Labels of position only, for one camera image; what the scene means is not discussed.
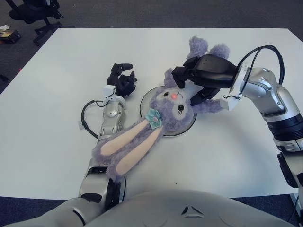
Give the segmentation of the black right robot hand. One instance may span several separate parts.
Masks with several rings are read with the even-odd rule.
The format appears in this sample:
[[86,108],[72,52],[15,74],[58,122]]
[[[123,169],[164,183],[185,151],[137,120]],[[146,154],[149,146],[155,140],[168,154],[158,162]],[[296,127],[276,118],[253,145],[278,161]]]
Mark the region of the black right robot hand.
[[237,74],[237,67],[227,59],[206,54],[186,60],[177,66],[172,76],[179,88],[185,88],[187,80],[203,89],[190,98],[192,106],[213,98],[222,88],[231,88]]

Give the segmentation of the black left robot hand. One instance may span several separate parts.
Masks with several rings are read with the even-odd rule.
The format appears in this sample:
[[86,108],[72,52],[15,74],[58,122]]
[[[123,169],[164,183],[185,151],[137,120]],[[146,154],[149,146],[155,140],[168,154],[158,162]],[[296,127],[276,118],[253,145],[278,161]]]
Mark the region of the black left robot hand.
[[129,63],[115,63],[113,65],[110,76],[107,78],[107,84],[116,87],[116,95],[125,97],[135,90],[137,78],[135,77],[134,71],[132,71],[129,76],[122,74],[124,71],[131,70],[132,68],[133,65]]

